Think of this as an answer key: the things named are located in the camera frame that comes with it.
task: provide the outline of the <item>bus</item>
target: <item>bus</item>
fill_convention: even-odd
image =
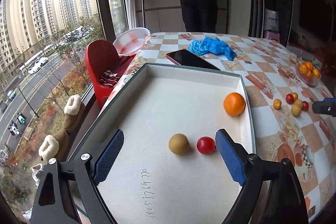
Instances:
[[[28,61],[26,61],[24,65],[19,68],[19,70],[22,71],[22,74],[25,74],[25,72],[28,71],[30,67],[34,66],[35,62],[43,56],[45,56],[44,51],[39,51],[37,54],[33,55]]]

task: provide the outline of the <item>small round fruit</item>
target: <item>small round fruit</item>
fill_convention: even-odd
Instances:
[[[281,101],[279,99],[275,99],[273,101],[273,107],[274,107],[274,109],[280,109],[281,108]]]
[[[309,71],[307,72],[307,74],[306,74],[307,79],[308,79],[308,80],[311,79],[312,76],[313,76],[313,74],[312,74],[311,71],[309,70]]]
[[[292,94],[287,94],[286,95],[286,102],[287,104],[293,104],[294,103],[294,96]]]
[[[299,107],[302,108],[302,100],[301,99],[295,100],[294,105],[298,105]]]
[[[298,94],[296,92],[292,92],[292,95],[294,97],[294,102],[299,98]]]
[[[299,73],[300,75],[306,75],[308,72],[308,69],[305,64],[300,64],[299,66]]]
[[[197,150],[204,154],[210,155],[213,151],[216,150],[216,143],[210,137],[202,137],[197,141]]]
[[[312,71],[313,70],[313,64],[311,63],[311,62],[309,62],[309,61],[307,61],[306,63],[305,63],[305,65],[306,65],[306,67],[307,67],[307,70],[310,70],[310,71]]]
[[[301,107],[298,105],[292,105],[291,112],[294,117],[298,117],[301,113]]]
[[[186,136],[177,133],[170,138],[168,147],[174,154],[184,155],[189,150],[189,142]]]
[[[238,116],[244,111],[245,100],[239,93],[232,92],[225,97],[223,107],[230,116]]]
[[[303,111],[308,111],[308,109],[309,109],[309,104],[308,104],[308,102],[303,101],[303,102],[302,102],[302,110],[303,110]]]
[[[318,69],[313,69],[313,75],[315,75],[317,78],[320,78],[321,74]]]

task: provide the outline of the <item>glass bowl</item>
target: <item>glass bowl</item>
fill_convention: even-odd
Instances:
[[[305,62],[298,62],[295,65],[295,70],[296,70],[297,75],[308,86],[316,86],[320,82],[320,78],[319,77],[316,77],[314,74],[311,74],[311,76],[308,76],[308,77],[307,77],[307,75],[300,74],[299,67],[300,67],[301,64],[304,64],[304,63]]]

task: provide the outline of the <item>fur-lined slipper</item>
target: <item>fur-lined slipper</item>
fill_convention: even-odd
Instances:
[[[66,148],[69,145],[69,135],[64,129],[61,129],[60,131],[58,131],[54,135],[54,138],[59,143],[59,150],[58,150],[58,153],[55,155],[55,158],[60,160],[62,158]]]
[[[48,160],[54,158],[58,153],[59,143],[51,135],[47,135],[44,138],[42,145],[39,148],[39,155],[42,157],[42,160],[48,163]]]
[[[63,128],[68,132],[74,130],[84,110],[85,105],[81,102],[81,97],[78,94],[70,96],[67,105],[64,107],[65,118]]]

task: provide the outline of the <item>table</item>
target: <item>table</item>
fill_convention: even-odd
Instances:
[[[263,160],[280,161],[288,157],[294,164],[306,200],[309,220],[316,217],[336,192],[336,118],[312,112],[313,101],[332,97],[322,84],[308,87],[295,73],[297,57],[281,44],[261,38],[211,33],[153,33],[137,53],[111,92],[103,109],[128,80],[147,62],[172,64],[168,52],[188,48],[192,40],[205,37],[227,43],[237,57],[229,61],[224,55],[201,56],[221,70],[242,75],[250,101],[258,155]],[[308,112],[295,118],[285,96],[297,92],[310,104]],[[282,107],[273,108],[280,99]],[[264,208],[268,184],[264,183],[252,223]]]

